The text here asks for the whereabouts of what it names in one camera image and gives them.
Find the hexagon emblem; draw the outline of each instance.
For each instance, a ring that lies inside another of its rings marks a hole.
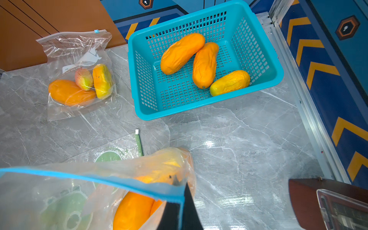
[[[141,5],[145,10],[151,9],[153,6],[153,0],[139,0],[139,5]]]
[[[353,37],[359,26],[360,22],[355,17],[355,15],[353,15],[341,20],[340,25],[335,33],[340,40],[345,40]]]

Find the blue plastic basket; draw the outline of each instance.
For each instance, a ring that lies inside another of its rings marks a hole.
[[[178,72],[165,75],[162,54],[176,41],[201,33],[219,45],[216,79],[235,70],[251,76],[250,86],[212,97],[192,80],[194,56]],[[130,81],[135,111],[143,120],[183,112],[281,82],[284,72],[276,52],[249,6],[238,0],[181,16],[132,34],[128,43]]]

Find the metal frame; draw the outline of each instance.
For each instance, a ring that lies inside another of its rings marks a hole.
[[[315,150],[324,178],[351,184],[278,25],[278,21],[282,20],[292,2],[293,0],[275,0],[271,7],[274,13],[272,18],[268,18],[266,13],[260,13],[256,16],[274,46],[284,68],[284,77],[296,99],[297,108]]]
[[[272,22],[280,23],[294,0],[274,0],[269,15]]]

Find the brown panel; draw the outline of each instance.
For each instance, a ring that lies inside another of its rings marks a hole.
[[[105,29],[112,34],[107,47],[126,44],[99,0],[24,0],[58,31]]]
[[[0,6],[2,6],[6,11],[12,14],[14,17],[22,21],[25,25],[31,28],[35,33],[41,37],[50,35],[46,30],[44,30],[40,25],[38,25],[29,16],[23,13],[17,6],[15,6],[9,0],[0,0]]]
[[[327,189],[368,204],[368,190],[328,179],[290,179],[291,205],[300,226],[306,230],[325,230],[318,203],[318,189]]]
[[[21,21],[0,7],[0,69],[15,70],[47,62],[41,38]]]
[[[41,15],[39,15],[31,6],[27,5],[24,0],[10,0],[14,5],[16,5],[21,11],[23,11],[26,15],[32,18],[37,24],[39,24],[44,30],[46,30],[49,34],[57,33],[54,27],[49,24]]]

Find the clear plastic lid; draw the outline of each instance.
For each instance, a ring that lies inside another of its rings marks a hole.
[[[317,190],[328,230],[368,230],[368,204],[326,189]]]

